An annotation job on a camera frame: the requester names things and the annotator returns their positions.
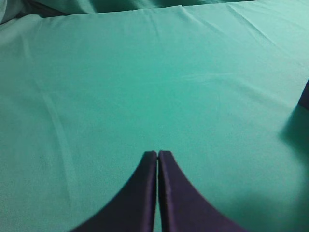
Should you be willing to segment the left gripper purple right finger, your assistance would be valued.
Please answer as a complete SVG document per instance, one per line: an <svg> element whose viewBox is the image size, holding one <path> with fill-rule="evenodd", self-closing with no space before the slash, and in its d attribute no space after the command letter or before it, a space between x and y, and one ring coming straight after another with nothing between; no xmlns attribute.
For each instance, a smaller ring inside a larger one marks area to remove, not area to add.
<svg viewBox="0 0 309 232"><path fill-rule="evenodd" d="M159 152L158 198L164 232L245 232L191 184L170 151Z"/></svg>

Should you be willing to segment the left gripper purple left finger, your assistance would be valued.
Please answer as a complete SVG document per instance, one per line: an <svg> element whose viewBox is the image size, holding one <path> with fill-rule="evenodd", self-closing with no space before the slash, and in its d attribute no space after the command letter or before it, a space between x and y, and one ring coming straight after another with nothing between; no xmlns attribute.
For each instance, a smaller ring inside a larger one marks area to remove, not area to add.
<svg viewBox="0 0 309 232"><path fill-rule="evenodd" d="M152 232L156 209L157 154L146 151L126 184L74 232Z"/></svg>

